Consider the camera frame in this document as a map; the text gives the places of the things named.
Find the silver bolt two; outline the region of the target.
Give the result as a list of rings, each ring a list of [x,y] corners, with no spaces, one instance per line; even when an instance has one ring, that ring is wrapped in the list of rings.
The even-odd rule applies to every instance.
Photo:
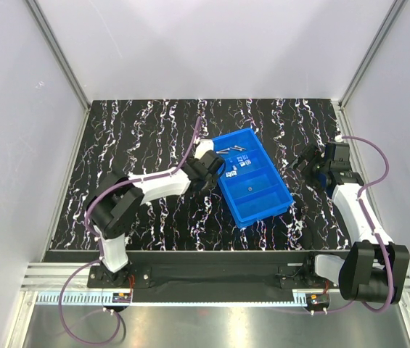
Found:
[[[216,154],[219,154],[219,155],[227,155],[227,154],[230,153],[230,151],[231,151],[230,148],[228,148],[228,149],[222,149],[222,150],[216,151]]]

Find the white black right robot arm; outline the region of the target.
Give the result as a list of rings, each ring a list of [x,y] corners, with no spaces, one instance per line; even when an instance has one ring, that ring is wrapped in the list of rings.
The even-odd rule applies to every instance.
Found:
[[[290,163],[301,164],[306,184],[325,191],[341,214],[352,246],[345,257],[310,253],[299,279],[309,287],[337,285],[346,301],[361,302],[383,312],[401,299],[410,261],[406,246],[396,244],[381,226],[365,194],[367,184],[350,163],[350,147],[328,142],[325,149],[309,144]]]

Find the silver bolt one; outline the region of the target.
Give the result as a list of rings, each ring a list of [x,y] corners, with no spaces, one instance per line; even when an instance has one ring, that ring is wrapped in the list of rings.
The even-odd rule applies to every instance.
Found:
[[[246,150],[246,148],[241,147],[241,146],[231,146],[230,149],[233,149],[235,151],[243,152]]]

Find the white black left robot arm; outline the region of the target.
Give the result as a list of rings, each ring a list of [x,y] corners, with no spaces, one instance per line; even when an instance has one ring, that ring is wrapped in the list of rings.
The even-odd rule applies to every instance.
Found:
[[[87,199],[84,225],[100,247],[100,268],[111,284],[129,277],[125,235],[139,208],[168,196],[183,196],[216,186],[226,168],[224,158],[208,150],[200,157],[187,157],[171,170],[150,175],[124,176],[110,173]]]

